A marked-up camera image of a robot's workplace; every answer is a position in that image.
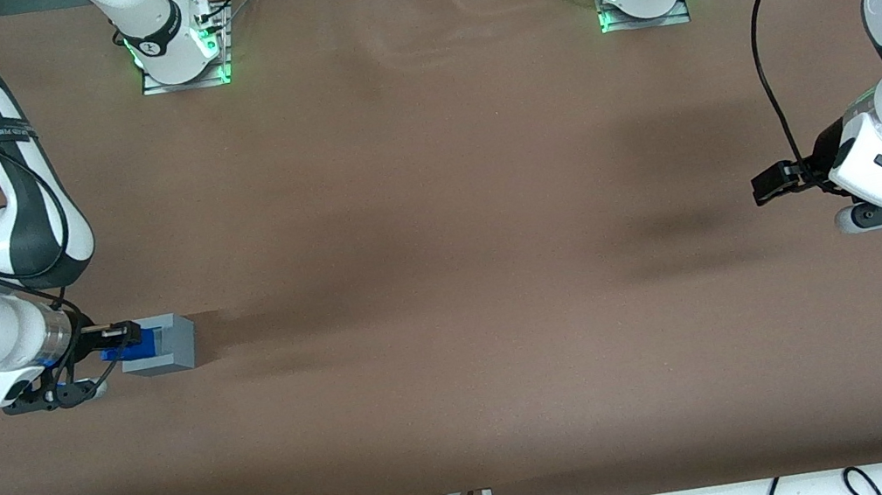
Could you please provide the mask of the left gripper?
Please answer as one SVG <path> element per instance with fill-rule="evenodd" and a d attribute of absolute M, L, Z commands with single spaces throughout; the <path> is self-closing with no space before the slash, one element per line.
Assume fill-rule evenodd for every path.
<path fill-rule="evenodd" d="M 819 183 L 815 169 L 842 191 L 882 209 L 882 120 L 877 111 L 842 116 L 817 136 L 812 156 L 767 167 L 751 178 L 760 208 L 795 185 Z"/>

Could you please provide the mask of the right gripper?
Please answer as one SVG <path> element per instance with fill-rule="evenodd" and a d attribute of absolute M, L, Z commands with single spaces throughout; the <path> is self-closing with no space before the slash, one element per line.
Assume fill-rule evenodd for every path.
<path fill-rule="evenodd" d="M 98 324 L 80 332 L 54 331 L 17 346 L 0 362 L 0 408 L 8 407 L 20 395 L 39 392 L 45 398 L 57 386 L 74 382 L 75 367 L 101 351 L 139 345 L 142 327 L 134 321 Z"/>

